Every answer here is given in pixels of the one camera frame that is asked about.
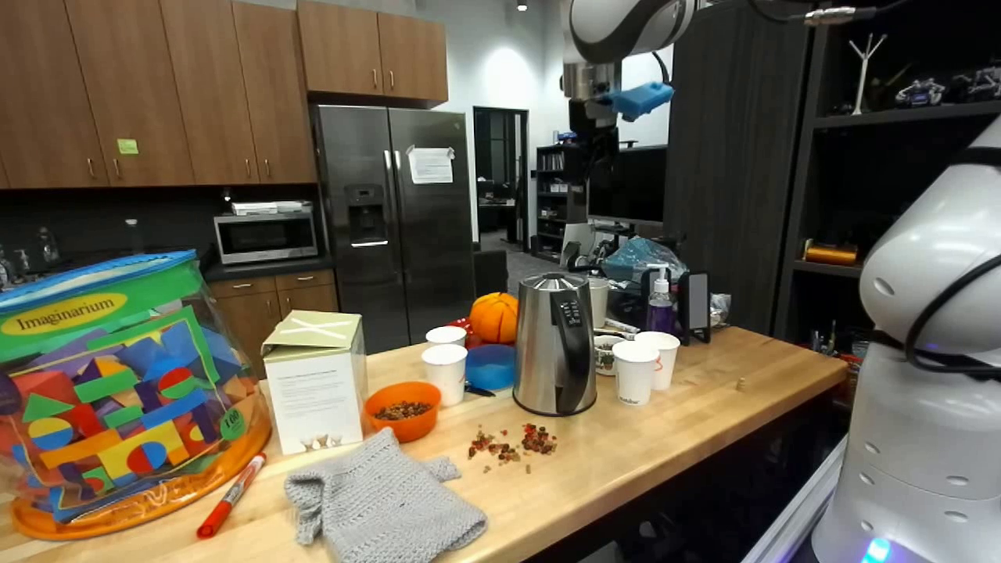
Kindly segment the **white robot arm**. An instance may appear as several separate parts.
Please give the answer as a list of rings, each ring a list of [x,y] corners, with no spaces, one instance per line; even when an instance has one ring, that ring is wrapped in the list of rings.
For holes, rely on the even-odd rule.
[[[807,493],[812,563],[1001,563],[1001,118],[875,238],[848,436]]]

